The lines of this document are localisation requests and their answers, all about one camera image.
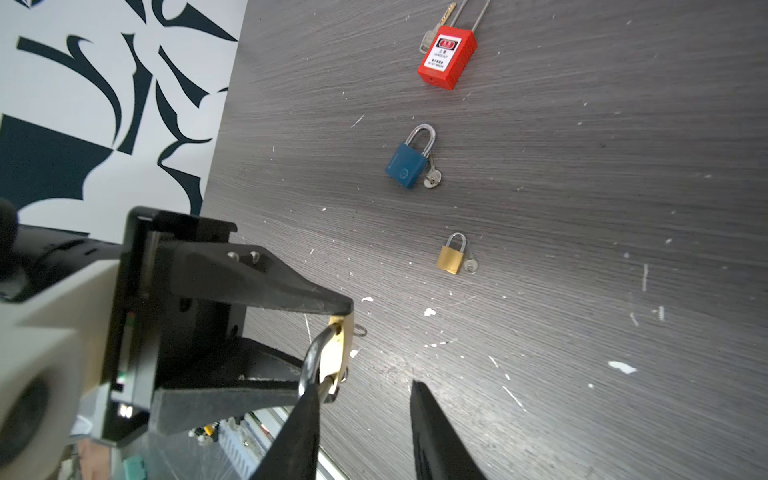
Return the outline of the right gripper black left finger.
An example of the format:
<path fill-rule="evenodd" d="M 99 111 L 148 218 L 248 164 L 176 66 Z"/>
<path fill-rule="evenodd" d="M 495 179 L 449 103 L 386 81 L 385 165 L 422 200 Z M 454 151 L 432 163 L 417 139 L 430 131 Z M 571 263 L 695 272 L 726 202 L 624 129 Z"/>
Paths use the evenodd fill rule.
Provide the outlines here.
<path fill-rule="evenodd" d="M 250 479 L 315 480 L 319 443 L 320 400 L 310 385 Z"/>

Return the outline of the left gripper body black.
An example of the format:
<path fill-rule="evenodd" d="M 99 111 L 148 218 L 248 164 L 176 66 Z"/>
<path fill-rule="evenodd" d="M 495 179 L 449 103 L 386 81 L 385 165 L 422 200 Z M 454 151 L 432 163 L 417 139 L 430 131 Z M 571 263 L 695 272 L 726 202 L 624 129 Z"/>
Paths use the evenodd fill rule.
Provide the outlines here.
<path fill-rule="evenodd" d="M 98 389 L 101 426 L 149 426 L 154 391 L 182 368 L 240 337 L 242 306 L 183 313 L 163 288 L 157 251 L 167 241 L 231 243 L 232 222 L 136 207 L 125 229 Z"/>

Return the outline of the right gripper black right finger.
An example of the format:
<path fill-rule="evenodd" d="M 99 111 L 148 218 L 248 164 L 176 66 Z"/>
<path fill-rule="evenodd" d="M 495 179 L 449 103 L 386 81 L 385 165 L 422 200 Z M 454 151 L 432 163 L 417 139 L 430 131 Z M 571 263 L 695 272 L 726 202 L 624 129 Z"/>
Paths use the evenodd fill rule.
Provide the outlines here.
<path fill-rule="evenodd" d="M 427 385 L 413 381 L 410 418 L 417 479 L 485 480 Z"/>

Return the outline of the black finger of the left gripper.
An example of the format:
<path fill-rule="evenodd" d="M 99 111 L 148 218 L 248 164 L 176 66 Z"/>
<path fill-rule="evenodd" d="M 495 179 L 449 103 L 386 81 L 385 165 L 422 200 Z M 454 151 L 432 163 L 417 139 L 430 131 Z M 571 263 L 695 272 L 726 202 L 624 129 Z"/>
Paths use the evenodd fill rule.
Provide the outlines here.
<path fill-rule="evenodd" d="M 172 435 L 249 411 L 298 401 L 303 361 L 243 337 L 231 338 L 153 393 L 149 430 Z"/>
<path fill-rule="evenodd" d="M 183 313 L 242 305 L 266 310 L 344 316 L 354 301 L 320 286 L 264 247 L 167 241 L 157 251 L 159 281 Z"/>

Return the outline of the large brass padlock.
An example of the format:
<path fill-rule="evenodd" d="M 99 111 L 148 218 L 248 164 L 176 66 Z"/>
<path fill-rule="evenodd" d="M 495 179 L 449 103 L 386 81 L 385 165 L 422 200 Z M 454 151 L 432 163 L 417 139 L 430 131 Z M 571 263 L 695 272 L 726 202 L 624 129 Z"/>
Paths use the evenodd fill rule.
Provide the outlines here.
<path fill-rule="evenodd" d="M 306 352 L 298 384 L 298 398 L 311 385 L 323 403 L 334 402 L 348 373 L 354 337 L 354 314 L 332 316 Z"/>

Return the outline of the blue padlock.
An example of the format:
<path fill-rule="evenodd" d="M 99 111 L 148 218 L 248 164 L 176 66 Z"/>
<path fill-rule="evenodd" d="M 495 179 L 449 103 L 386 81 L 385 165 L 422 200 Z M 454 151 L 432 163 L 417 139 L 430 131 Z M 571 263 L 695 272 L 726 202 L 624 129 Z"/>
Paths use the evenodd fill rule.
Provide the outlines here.
<path fill-rule="evenodd" d="M 422 131 L 429 134 L 429 139 L 424 149 L 419 152 L 413 148 L 412 142 Z M 442 173 L 436 168 L 434 161 L 430 159 L 436 139 L 437 133 L 432 125 L 428 123 L 417 125 L 407 139 L 398 146 L 385 168 L 385 173 L 401 187 L 412 189 L 424 169 L 429 167 L 424 186 L 428 189 L 436 188 L 442 181 Z"/>

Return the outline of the red padlock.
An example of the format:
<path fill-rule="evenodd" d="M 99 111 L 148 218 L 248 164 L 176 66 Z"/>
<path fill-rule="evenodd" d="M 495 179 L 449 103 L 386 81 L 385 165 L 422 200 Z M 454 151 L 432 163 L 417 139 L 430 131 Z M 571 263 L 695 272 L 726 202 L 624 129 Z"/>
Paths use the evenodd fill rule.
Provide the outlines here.
<path fill-rule="evenodd" d="M 428 85 L 453 90 L 477 50 L 475 31 L 480 25 L 491 1 L 487 0 L 471 29 L 455 26 L 466 1 L 463 1 L 447 25 L 437 29 L 436 35 L 421 61 L 417 73 Z"/>

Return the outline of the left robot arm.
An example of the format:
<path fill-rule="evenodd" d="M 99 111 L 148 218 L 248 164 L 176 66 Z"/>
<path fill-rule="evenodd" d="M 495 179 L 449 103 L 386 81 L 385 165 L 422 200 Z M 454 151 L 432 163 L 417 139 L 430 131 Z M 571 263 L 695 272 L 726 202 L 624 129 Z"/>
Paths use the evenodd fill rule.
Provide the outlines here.
<path fill-rule="evenodd" d="M 170 435 L 262 408 L 292 406 L 311 385 L 333 401 L 348 372 L 351 298 L 304 278 L 264 247 L 234 243 L 235 224 L 133 209 L 110 243 L 19 222 L 1 205 L 1 297 L 38 301 L 89 279 L 75 304 L 96 316 L 93 436 L 118 442 L 142 428 Z M 245 312 L 325 315 L 296 358 L 244 336 Z"/>

